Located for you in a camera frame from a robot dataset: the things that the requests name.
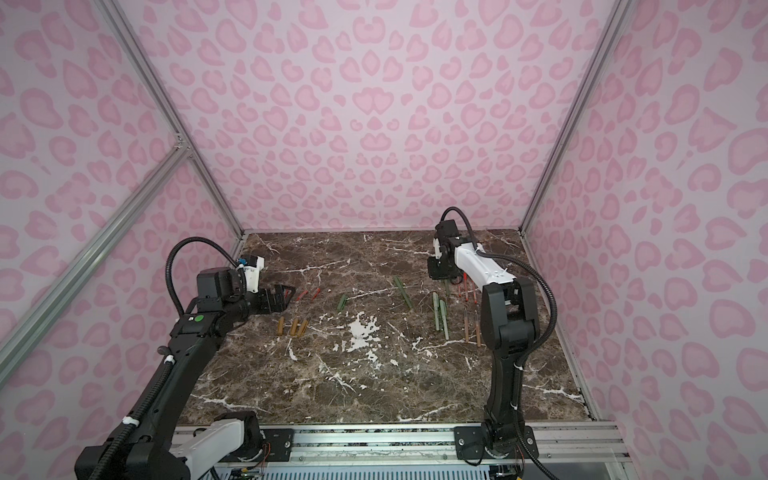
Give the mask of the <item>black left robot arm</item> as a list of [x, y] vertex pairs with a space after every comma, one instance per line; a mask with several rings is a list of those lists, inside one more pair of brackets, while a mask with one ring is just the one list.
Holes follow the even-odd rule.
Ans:
[[261, 288], [258, 271], [206, 269], [197, 276], [197, 297], [174, 324], [161, 362], [136, 404], [100, 445], [75, 462], [79, 479], [198, 479], [225, 459], [262, 462], [271, 448], [252, 410], [220, 416], [196, 438], [172, 445], [178, 420], [198, 378], [226, 336], [254, 315], [282, 313], [296, 289]]

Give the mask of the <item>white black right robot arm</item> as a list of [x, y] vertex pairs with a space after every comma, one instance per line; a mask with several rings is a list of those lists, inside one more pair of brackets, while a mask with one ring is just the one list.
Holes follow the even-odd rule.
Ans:
[[535, 444], [525, 435], [521, 410], [524, 365], [540, 336], [537, 294], [529, 277], [516, 276], [500, 260], [524, 271], [529, 266], [514, 257], [487, 252], [471, 235], [463, 236], [453, 219], [435, 227], [434, 255], [427, 260], [434, 280], [462, 275], [480, 289], [481, 339], [492, 353], [490, 393], [485, 417], [478, 427], [455, 429], [457, 457], [477, 466], [486, 458], [519, 456]]

